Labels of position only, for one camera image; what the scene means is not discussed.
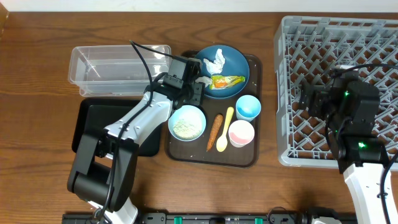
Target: white wall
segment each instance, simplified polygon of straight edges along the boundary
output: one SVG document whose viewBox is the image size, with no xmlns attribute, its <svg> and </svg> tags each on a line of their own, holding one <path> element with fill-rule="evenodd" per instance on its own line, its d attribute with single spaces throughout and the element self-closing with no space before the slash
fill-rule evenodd
<svg viewBox="0 0 398 224">
<path fill-rule="evenodd" d="M 8 11 L 398 12 L 398 0 L 0 0 Z"/>
</svg>

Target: bowl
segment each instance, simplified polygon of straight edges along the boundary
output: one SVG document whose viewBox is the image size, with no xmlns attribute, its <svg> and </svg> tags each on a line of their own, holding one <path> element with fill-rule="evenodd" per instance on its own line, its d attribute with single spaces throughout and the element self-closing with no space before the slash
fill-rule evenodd
<svg viewBox="0 0 398 224">
<path fill-rule="evenodd" d="M 243 147 L 254 139 L 254 128 L 247 121 L 237 120 L 229 127 L 228 137 L 231 145 Z"/>
<path fill-rule="evenodd" d="M 225 64 L 223 66 L 223 71 L 220 73 L 222 76 L 238 75 L 244 76 L 245 81 L 238 83 L 235 86 L 226 88 L 224 90 L 211 90 L 210 86 L 205 88 L 205 95 L 210 98 L 223 99 L 229 98 L 238 94 L 249 81 L 250 69 L 246 57 L 238 50 L 233 47 L 225 45 L 214 45 L 201 50 L 195 58 L 200 59 L 202 62 L 201 75 L 206 77 L 211 77 L 210 73 L 207 71 L 206 64 L 203 62 L 204 58 L 213 62 L 216 58 L 216 52 L 218 49 L 223 51 L 223 56 L 225 58 Z"/>
<path fill-rule="evenodd" d="M 177 121 L 184 119 L 187 122 L 195 126 L 201 126 L 200 134 L 194 138 L 181 138 L 174 132 L 174 125 Z M 180 141 L 193 141 L 199 138 L 206 129 L 206 117 L 203 112 L 196 106 L 184 105 L 180 109 L 174 111 L 174 114 L 169 118 L 168 121 L 169 131 L 173 137 Z"/>
<path fill-rule="evenodd" d="M 260 101 L 251 95 L 241 96 L 236 101 L 236 118 L 238 120 L 252 121 L 261 112 Z"/>
</svg>

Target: yellow spoon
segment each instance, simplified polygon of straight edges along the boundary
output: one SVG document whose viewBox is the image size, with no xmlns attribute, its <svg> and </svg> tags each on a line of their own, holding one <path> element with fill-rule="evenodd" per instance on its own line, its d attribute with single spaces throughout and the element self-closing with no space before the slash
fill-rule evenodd
<svg viewBox="0 0 398 224">
<path fill-rule="evenodd" d="M 228 131 L 228 127 L 229 127 L 229 124 L 231 122 L 233 114 L 234 114 L 234 108 L 233 107 L 229 107 L 226 110 L 223 134 L 217 139 L 216 147 L 217 147 L 217 150 L 219 152 L 224 151 L 226 146 L 228 145 L 228 141 L 226 140 L 226 132 Z"/>
</svg>

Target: green clip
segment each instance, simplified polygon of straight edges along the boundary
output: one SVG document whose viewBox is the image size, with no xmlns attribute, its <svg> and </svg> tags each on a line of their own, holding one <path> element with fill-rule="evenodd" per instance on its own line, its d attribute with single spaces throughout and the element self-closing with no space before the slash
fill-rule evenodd
<svg viewBox="0 0 398 224">
<path fill-rule="evenodd" d="M 174 217 L 174 224 L 182 224 L 182 217 Z"/>
<path fill-rule="evenodd" d="M 254 224 L 262 224 L 262 218 L 255 218 Z"/>
</svg>

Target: pink cup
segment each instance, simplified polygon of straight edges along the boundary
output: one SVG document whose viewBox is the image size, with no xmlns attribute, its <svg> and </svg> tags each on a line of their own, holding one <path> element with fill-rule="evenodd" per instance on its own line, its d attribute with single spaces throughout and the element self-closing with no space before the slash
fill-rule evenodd
<svg viewBox="0 0 398 224">
<path fill-rule="evenodd" d="M 254 128 L 247 121 L 237 120 L 229 127 L 228 137 L 231 145 L 243 147 L 254 139 Z"/>
</svg>

